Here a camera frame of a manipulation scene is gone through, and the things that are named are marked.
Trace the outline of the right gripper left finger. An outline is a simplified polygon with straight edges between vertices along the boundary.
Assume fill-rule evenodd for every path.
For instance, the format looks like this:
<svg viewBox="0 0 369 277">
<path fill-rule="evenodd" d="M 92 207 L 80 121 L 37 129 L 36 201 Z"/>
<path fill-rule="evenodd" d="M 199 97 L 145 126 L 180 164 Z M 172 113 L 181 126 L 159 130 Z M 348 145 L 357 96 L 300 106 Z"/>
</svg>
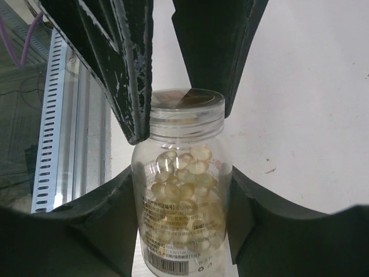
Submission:
<svg viewBox="0 0 369 277">
<path fill-rule="evenodd" d="M 51 212 L 1 208 L 2 276 L 130 276 L 137 237 L 130 168 Z"/>
</svg>

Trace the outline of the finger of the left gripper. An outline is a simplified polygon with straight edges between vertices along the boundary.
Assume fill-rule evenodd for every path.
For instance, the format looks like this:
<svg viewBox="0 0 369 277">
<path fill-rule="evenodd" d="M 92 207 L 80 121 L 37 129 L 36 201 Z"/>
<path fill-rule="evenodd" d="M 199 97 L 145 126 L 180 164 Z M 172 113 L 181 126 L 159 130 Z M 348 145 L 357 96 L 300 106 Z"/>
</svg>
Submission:
<svg viewBox="0 0 369 277">
<path fill-rule="evenodd" d="M 37 5 L 105 89 L 128 143 L 146 140 L 153 1 L 39 0 Z"/>
<path fill-rule="evenodd" d="M 193 88 L 225 97 L 229 117 L 268 0 L 174 1 L 177 40 Z"/>
</svg>

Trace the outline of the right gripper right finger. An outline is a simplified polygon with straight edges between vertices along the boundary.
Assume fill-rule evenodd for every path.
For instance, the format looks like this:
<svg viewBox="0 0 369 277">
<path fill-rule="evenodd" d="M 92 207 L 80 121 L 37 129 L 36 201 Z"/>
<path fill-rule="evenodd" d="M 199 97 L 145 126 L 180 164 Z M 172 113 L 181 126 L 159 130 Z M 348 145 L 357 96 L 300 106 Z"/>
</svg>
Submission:
<svg viewBox="0 0 369 277">
<path fill-rule="evenodd" d="M 227 230 L 239 276 L 367 276 L 368 207 L 328 215 L 233 169 Z"/>
</svg>

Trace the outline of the clear bottle cap orange label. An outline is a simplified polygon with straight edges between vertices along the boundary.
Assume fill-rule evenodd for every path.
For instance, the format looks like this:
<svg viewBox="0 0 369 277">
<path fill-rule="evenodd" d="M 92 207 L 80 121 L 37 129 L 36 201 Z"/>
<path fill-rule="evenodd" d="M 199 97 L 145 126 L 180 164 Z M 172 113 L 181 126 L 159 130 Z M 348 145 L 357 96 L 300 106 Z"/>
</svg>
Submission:
<svg viewBox="0 0 369 277">
<path fill-rule="evenodd" d="M 225 98 L 207 89 L 165 89 L 152 92 L 152 140 L 194 143 L 219 135 L 224 128 Z"/>
</svg>

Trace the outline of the clear bottle yellow pills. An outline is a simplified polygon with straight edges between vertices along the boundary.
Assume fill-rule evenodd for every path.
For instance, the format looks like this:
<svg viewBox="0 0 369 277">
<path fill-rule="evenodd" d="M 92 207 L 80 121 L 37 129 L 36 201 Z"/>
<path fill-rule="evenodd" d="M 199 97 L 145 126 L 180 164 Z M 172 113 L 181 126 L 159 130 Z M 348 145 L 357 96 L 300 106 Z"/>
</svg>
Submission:
<svg viewBox="0 0 369 277">
<path fill-rule="evenodd" d="M 141 252 L 156 276 L 215 276 L 225 258 L 232 162 L 222 137 L 138 144 L 131 160 Z"/>
</svg>

